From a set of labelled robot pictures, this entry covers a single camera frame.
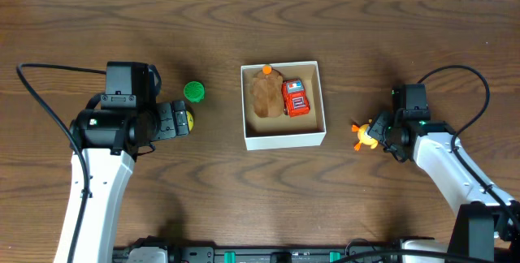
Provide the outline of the yellow ball with blue letters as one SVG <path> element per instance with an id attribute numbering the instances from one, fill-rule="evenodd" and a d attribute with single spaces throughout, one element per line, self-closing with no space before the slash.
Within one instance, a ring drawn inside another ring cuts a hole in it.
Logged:
<path id="1" fill-rule="evenodd" d="M 190 131 L 192 131 L 192 129 L 194 127 L 194 118 L 193 118 L 193 115 L 191 114 L 190 111 L 186 112 L 186 118 L 187 118 L 187 121 L 188 121 L 188 129 Z"/>

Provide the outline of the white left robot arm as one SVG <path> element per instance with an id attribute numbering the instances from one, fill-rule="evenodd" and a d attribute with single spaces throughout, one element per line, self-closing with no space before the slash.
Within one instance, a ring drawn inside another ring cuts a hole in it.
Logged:
<path id="1" fill-rule="evenodd" d="M 109 262 L 119 212 L 140 148 L 186 136 L 193 116 L 184 101 L 105 108 L 91 100 L 71 123 L 78 147 L 71 156 L 71 191 L 57 262 Z"/>

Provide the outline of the brown plush toy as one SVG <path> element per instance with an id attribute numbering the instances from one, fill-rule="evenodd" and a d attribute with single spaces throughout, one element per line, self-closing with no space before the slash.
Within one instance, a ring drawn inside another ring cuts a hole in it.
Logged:
<path id="1" fill-rule="evenodd" d="M 264 65 L 253 77 L 253 111 L 259 118 L 277 118 L 284 112 L 283 76 L 271 65 Z"/>

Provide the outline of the green round plastic toy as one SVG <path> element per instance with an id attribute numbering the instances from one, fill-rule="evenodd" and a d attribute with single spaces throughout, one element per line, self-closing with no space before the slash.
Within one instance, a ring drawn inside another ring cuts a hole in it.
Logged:
<path id="1" fill-rule="evenodd" d="M 190 81 L 184 86 L 184 96 L 192 103 L 201 102 L 205 97 L 205 88 L 201 82 Z"/>

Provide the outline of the red toy car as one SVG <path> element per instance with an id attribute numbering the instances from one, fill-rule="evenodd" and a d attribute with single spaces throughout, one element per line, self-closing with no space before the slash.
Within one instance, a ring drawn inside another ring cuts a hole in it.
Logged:
<path id="1" fill-rule="evenodd" d="M 284 99 L 284 114 L 297 117 L 310 112 L 310 103 L 306 97 L 306 90 L 300 79 L 288 80 L 282 83 Z"/>

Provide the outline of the yellow rubber duck blue hat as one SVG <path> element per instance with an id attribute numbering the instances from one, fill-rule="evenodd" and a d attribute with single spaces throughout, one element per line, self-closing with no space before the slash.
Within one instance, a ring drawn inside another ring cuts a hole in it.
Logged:
<path id="1" fill-rule="evenodd" d="M 363 125 L 357 125 L 356 123 L 352 124 L 351 131 L 357 134 L 358 142 L 354 145 L 354 150 L 359 151 L 363 145 L 369 146 L 371 149 L 375 149 L 379 142 L 367 135 L 368 127 L 370 126 L 372 120 L 370 119 L 368 123 Z"/>

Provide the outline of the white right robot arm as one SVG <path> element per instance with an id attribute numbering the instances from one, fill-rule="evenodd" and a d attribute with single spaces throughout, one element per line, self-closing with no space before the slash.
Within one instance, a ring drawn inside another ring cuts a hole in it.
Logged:
<path id="1" fill-rule="evenodd" d="M 207 254 L 183 249 L 182 262 L 517 262 L 519 203 L 497 187 L 469 157 L 445 122 L 429 119 L 425 105 L 397 105 L 367 125 L 352 127 L 361 141 L 379 144 L 399 162 L 425 171 L 456 214 L 451 238 L 430 237 L 394 243 L 351 241 L 344 250 L 212 248 Z"/>

